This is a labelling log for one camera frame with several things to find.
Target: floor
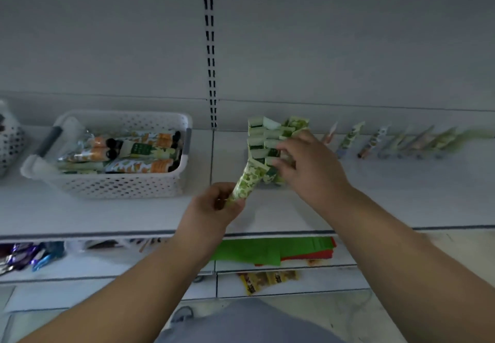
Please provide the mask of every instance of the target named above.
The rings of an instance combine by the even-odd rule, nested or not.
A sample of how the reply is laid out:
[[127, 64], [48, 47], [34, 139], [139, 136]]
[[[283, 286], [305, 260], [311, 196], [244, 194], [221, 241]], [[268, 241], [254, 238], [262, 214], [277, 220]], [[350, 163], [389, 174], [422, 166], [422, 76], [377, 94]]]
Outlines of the floor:
[[[452, 232], [448, 235], [438, 233], [429, 236], [435, 245], [495, 286], [495, 232]], [[8, 300], [10, 291], [9, 288], [0, 288], [0, 307]], [[290, 315], [329, 329], [349, 343], [405, 342], [370, 290], [273, 296], [262, 300]], [[189, 305], [197, 317], [203, 317], [231, 302], [184, 302], [179, 307]], [[0, 317], [0, 334], [4, 331], [1, 343], [17, 342], [59, 313], [60, 311], [28, 312]]]

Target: gray basket handle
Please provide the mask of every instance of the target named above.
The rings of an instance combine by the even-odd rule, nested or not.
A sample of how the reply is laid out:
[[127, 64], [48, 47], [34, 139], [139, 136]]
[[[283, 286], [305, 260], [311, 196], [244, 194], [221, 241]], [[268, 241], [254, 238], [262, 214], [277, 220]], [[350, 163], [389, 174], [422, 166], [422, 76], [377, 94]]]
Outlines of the gray basket handle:
[[184, 140], [184, 149], [182, 150], [183, 155], [189, 154], [189, 148], [191, 147], [191, 136], [193, 135], [192, 128], [186, 128], [186, 139]]
[[62, 127], [52, 127], [52, 130], [50, 131], [50, 133], [48, 133], [48, 136], [45, 137], [43, 142], [40, 144], [40, 147], [38, 147], [38, 150], [36, 150], [35, 155], [43, 158], [46, 153], [48, 153], [48, 151], [52, 148], [55, 141], [59, 139], [62, 131]]

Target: green paper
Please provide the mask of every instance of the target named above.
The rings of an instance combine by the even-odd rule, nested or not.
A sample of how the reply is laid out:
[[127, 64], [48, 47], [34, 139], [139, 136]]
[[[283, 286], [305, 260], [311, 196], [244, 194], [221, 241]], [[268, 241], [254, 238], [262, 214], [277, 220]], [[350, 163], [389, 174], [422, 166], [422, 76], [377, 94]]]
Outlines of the green paper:
[[280, 266], [282, 258], [333, 248], [331, 237], [224, 240], [211, 259]]

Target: hand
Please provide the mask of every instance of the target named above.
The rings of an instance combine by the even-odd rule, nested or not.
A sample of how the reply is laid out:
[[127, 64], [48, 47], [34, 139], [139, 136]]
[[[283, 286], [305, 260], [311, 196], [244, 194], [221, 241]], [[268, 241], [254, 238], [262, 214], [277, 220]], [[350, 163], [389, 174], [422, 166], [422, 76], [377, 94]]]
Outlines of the hand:
[[301, 131], [277, 149], [288, 152], [295, 160], [294, 166], [283, 159], [273, 162], [280, 176], [320, 215], [331, 215], [344, 207], [357, 192], [349, 184], [337, 156], [309, 131]]
[[195, 260], [206, 265], [222, 242], [227, 226], [242, 212], [244, 199], [225, 206], [235, 183], [215, 183], [193, 197], [172, 238]]

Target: person's left hand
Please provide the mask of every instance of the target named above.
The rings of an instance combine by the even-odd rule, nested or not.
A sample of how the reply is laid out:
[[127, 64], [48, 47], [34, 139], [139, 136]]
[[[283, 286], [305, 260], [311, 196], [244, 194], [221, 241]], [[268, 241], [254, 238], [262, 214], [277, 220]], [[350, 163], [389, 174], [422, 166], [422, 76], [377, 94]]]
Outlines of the person's left hand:
[[222, 242], [225, 230], [244, 209], [239, 199], [225, 206], [235, 183], [215, 183], [201, 195], [193, 197], [172, 240], [206, 265]]

